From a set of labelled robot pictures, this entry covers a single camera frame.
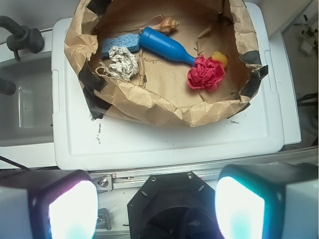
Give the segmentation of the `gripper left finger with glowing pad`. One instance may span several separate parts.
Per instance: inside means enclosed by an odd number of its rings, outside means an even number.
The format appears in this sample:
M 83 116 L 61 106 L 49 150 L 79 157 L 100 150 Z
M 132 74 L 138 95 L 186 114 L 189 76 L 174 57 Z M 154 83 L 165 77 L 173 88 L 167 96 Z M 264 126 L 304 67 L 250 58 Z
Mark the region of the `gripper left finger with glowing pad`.
M 83 170 L 2 170 L 2 239 L 91 239 L 98 193 Z

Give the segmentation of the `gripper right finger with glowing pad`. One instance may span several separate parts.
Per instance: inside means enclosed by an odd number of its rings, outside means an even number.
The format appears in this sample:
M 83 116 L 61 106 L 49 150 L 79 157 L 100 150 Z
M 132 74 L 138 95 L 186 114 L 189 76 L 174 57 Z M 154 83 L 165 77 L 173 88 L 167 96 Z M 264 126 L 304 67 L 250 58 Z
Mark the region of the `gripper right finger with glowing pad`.
M 319 167 L 226 165 L 215 188 L 215 212 L 226 239 L 317 239 Z

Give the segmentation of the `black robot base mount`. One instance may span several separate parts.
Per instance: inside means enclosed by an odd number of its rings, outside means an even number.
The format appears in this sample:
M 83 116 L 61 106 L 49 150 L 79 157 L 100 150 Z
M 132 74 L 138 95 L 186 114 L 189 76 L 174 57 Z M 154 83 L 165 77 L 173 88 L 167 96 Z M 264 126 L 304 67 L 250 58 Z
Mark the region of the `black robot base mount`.
M 193 172 L 151 175 L 127 204 L 132 239 L 221 239 L 215 190 Z

